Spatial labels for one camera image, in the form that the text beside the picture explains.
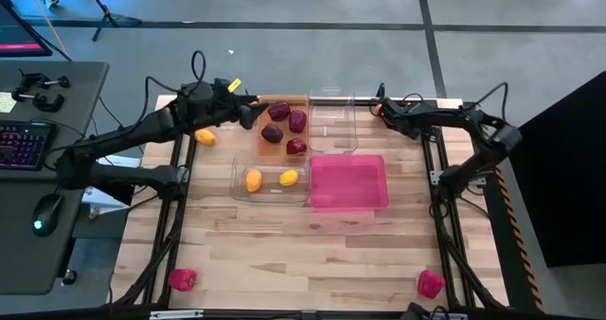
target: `clear plastic container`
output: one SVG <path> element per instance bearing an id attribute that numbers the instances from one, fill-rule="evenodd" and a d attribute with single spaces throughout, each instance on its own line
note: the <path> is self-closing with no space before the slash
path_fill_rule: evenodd
<path id="1" fill-rule="evenodd" d="M 312 157 L 314 211 L 370 211 L 388 205 L 385 162 L 380 155 Z"/>
<path id="2" fill-rule="evenodd" d="M 358 148 L 355 94 L 352 89 L 321 88 L 310 92 L 311 154 L 348 154 Z"/>
<path id="3" fill-rule="evenodd" d="M 258 169 L 262 177 L 261 188 L 253 193 L 246 190 L 246 175 L 251 169 Z M 279 176 L 289 169 L 296 170 L 298 181 L 292 187 L 283 187 L 279 182 Z M 310 197 L 310 157 L 238 153 L 234 156 L 229 193 L 235 200 L 243 202 L 302 206 Z"/>

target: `paper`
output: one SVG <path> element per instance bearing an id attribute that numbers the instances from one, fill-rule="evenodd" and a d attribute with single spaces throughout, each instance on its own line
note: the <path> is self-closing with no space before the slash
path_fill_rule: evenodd
<path id="1" fill-rule="evenodd" d="M 13 100 L 10 93 L 0 92 L 0 113 L 10 113 L 17 101 Z"/>

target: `wooden table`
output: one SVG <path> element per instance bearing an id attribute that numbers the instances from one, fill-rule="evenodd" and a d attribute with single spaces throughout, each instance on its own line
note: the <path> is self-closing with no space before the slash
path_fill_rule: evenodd
<path id="1" fill-rule="evenodd" d="M 156 108 L 171 99 L 161 96 Z M 461 100 L 437 103 L 456 108 Z M 255 148 L 258 132 L 247 132 L 238 124 L 209 129 L 218 141 L 196 151 L 176 262 L 177 268 L 197 270 L 200 281 L 191 292 L 173 291 L 171 308 L 403 311 L 410 302 L 426 309 L 447 304 L 444 291 L 434 300 L 417 294 L 422 270 L 441 273 L 421 145 L 387 130 L 367 108 L 356 110 L 356 119 L 355 153 L 385 159 L 390 196 L 385 211 L 325 214 L 313 213 L 308 204 L 235 201 L 229 195 L 232 160 L 237 152 Z M 450 165 L 472 155 L 464 131 L 443 133 Z M 149 144 L 144 167 L 166 165 L 171 149 L 172 143 Z M 152 194 L 147 189 L 133 203 Z M 470 193 L 464 197 L 485 207 L 483 197 Z M 457 205 L 468 262 L 496 299 L 507 304 L 490 221 L 464 202 Z M 148 202 L 129 216 L 112 281 L 116 298 L 150 259 L 159 207 L 157 200 Z M 456 294 L 463 300 L 460 275 L 453 270 Z M 158 269 L 153 300 L 164 271 L 164 266 Z"/>

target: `backlit keyboard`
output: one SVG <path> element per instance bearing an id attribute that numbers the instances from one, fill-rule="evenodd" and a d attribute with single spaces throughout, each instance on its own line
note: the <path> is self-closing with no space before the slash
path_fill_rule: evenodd
<path id="1" fill-rule="evenodd" d="M 41 169 L 55 128 L 51 123 L 0 120 L 0 169 Z"/>

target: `gray floor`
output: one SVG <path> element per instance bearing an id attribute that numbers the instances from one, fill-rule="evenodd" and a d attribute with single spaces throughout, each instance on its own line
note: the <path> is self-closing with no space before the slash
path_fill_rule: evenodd
<path id="1" fill-rule="evenodd" d="M 606 0 L 428 0 L 436 25 L 606 26 Z M 26 17 L 39 16 L 30 0 L 13 0 Z M 146 21 L 317 22 L 420 24 L 419 0 L 103 0 L 112 11 Z M 97 20 L 93 0 L 62 0 L 57 20 Z M 39 27 L 54 40 L 47 27 Z M 379 82 L 390 96 L 437 89 L 423 31 L 287 29 L 104 29 L 60 27 L 74 60 L 111 65 L 103 96 L 125 123 L 143 104 L 143 79 L 172 86 L 193 79 L 189 57 L 202 49 L 207 76 L 241 78 L 254 94 L 300 94 L 320 86 L 348 86 L 367 95 Z M 604 33 L 436 32 L 436 47 L 450 98 L 474 100 L 497 83 L 510 84 L 508 120 L 521 125 L 606 69 Z M 58 56 L 50 60 L 60 60 Z M 159 89 L 153 90 L 152 106 Z M 499 113 L 500 98 L 483 103 Z M 98 108 L 101 132 L 116 124 Z M 140 155 L 127 151 L 127 155 Z M 515 182 L 508 176 L 511 194 Z M 606 317 L 606 267 L 547 269 L 521 199 L 514 197 L 545 307 L 550 313 Z M 0 297 L 0 312 L 91 307 L 105 301 L 117 243 L 80 241 L 72 258 L 80 281 L 44 297 Z"/>

